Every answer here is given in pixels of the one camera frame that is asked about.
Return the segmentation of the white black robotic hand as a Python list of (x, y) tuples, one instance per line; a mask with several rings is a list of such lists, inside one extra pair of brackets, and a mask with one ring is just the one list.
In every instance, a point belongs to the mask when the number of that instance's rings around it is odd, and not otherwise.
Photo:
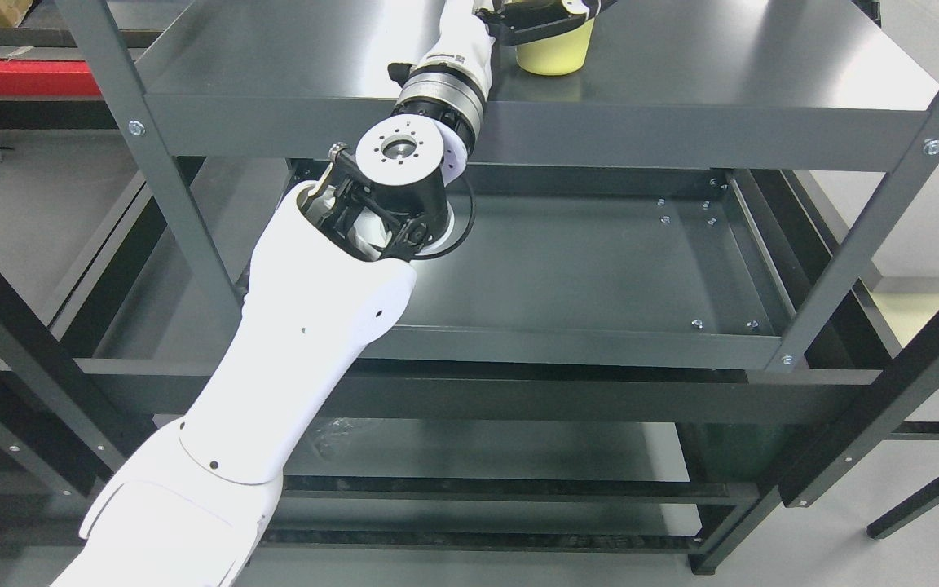
[(450, 71), (481, 90), (491, 88), (492, 50), (517, 47), (578, 29), (614, 1), (447, 1), (439, 39), (409, 69)]

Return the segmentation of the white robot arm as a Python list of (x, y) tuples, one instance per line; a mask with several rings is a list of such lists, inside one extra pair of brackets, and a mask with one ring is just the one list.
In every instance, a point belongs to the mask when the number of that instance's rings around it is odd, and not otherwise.
[(231, 586), (283, 490), (284, 464), (362, 350), (395, 326), (415, 260), (453, 227), (491, 67), (395, 64), (394, 111), (280, 201), (251, 254), (241, 320), (179, 419), (109, 480), (56, 586)]

